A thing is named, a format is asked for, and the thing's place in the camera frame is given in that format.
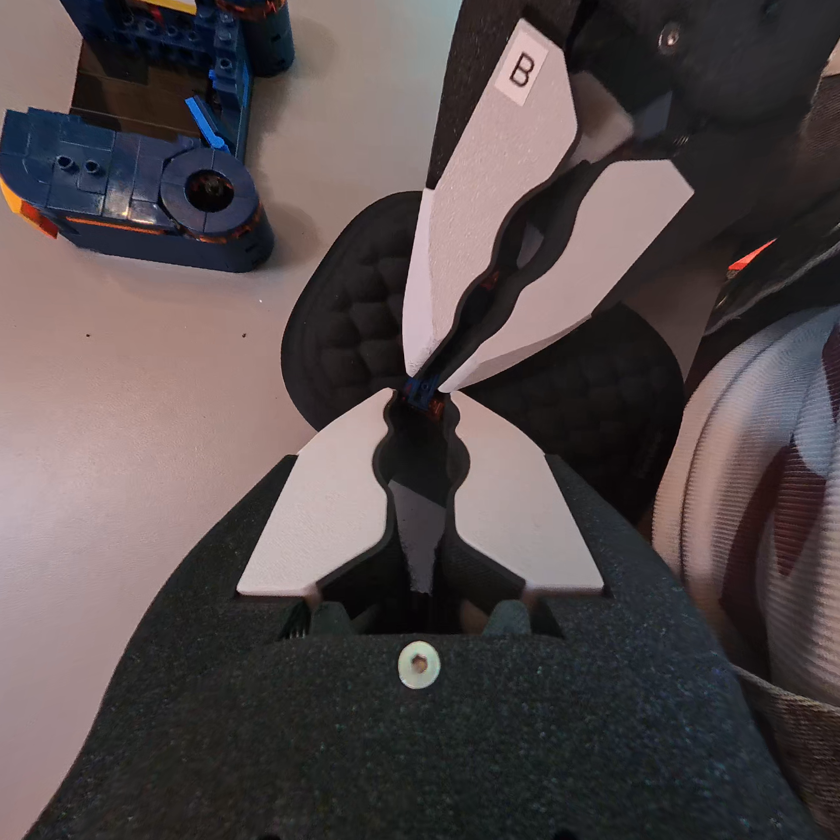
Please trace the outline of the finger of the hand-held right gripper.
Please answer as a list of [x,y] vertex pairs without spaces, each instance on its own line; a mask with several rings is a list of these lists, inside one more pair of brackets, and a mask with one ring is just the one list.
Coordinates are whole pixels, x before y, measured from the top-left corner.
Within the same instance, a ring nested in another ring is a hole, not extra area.
[[548,348],[579,327],[694,194],[671,160],[598,166],[574,220],[557,220],[499,295],[463,360],[439,383],[451,393]]
[[408,374],[449,340],[503,229],[555,178],[578,134],[562,47],[519,19],[436,186],[423,190],[403,299]]

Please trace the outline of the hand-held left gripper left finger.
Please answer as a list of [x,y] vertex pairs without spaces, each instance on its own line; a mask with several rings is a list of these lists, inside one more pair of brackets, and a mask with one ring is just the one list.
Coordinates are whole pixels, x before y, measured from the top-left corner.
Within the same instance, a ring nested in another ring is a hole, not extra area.
[[326,597],[338,574],[382,543],[389,497],[374,464],[395,394],[378,391],[298,451],[239,578],[239,595]]

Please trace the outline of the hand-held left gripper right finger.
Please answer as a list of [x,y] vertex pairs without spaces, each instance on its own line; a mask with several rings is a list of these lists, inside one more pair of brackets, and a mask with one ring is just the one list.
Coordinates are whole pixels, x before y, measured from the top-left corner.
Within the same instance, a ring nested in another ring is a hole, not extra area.
[[604,580],[547,456],[530,437],[462,392],[455,440],[468,457],[452,500],[455,536],[511,597],[600,595]]

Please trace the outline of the blue brick bar orange ends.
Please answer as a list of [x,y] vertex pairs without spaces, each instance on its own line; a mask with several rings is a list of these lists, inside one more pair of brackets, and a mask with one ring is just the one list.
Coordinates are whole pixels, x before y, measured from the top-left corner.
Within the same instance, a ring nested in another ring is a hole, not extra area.
[[434,407],[434,403],[440,402],[436,393],[441,374],[459,351],[466,336],[487,315],[497,294],[496,289],[500,279],[509,273],[507,269],[494,270],[468,294],[452,335],[442,344],[421,374],[406,378],[401,396],[405,404],[429,416],[440,414],[441,409]]

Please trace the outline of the blue brick-built game console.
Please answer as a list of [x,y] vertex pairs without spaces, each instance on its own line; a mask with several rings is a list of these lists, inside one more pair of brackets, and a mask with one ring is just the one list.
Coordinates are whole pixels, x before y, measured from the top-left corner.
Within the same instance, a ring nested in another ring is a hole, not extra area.
[[287,2],[62,2],[69,113],[7,110],[2,192],[80,249],[246,273],[275,236],[245,165],[254,82],[295,57]]

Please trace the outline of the large black cushioned pad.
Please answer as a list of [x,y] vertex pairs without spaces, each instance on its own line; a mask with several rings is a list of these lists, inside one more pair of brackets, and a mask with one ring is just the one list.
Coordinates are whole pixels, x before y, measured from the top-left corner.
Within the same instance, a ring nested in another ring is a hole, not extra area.
[[[419,191],[398,192],[366,207],[291,312],[280,365],[314,429],[406,382],[403,295],[420,202]],[[686,403],[667,342],[622,303],[465,393],[561,457],[633,524],[653,503]]]

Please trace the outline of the white blue-printed shirt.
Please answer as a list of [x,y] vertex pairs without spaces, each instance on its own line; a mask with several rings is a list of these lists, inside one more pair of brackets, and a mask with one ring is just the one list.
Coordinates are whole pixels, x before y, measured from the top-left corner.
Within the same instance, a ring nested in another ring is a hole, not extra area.
[[838,706],[838,307],[753,335],[699,384],[653,544],[743,669]]

